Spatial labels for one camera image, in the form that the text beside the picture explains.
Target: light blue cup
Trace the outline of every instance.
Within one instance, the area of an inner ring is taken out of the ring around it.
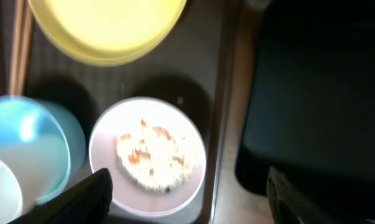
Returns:
[[[82,168],[86,154],[83,131],[74,115],[58,104],[22,96],[0,97],[0,148],[27,144],[42,136],[56,136],[64,141],[66,149],[59,149],[59,152],[68,155],[59,165],[67,169],[58,185],[47,189],[37,198],[37,203],[48,202],[59,195],[68,180]]]

